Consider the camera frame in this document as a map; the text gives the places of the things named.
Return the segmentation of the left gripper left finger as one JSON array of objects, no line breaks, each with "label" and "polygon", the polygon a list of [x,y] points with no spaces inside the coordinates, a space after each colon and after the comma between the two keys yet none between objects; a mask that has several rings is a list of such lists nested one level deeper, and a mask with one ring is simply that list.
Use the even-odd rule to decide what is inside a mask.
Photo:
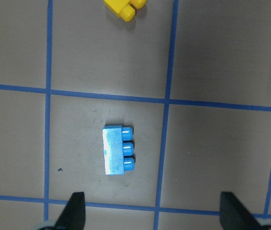
[{"label": "left gripper left finger", "polygon": [[57,219],[54,228],[56,230],[83,230],[86,222],[85,207],[84,192],[74,192]]}]

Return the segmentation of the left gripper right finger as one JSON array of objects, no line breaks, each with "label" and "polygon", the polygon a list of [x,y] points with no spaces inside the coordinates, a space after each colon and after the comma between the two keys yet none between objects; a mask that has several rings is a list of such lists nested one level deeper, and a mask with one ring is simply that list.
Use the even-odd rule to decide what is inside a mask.
[{"label": "left gripper right finger", "polygon": [[264,230],[232,192],[221,192],[219,219],[224,230]]}]

